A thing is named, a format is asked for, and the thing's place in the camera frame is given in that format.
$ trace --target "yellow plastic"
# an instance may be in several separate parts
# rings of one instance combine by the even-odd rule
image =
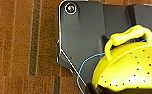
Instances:
[[[123,44],[143,35],[147,42]],[[121,46],[110,51],[112,45]],[[128,88],[152,89],[152,32],[136,25],[124,33],[113,34],[105,46],[105,56],[94,71],[92,84],[115,92]]]

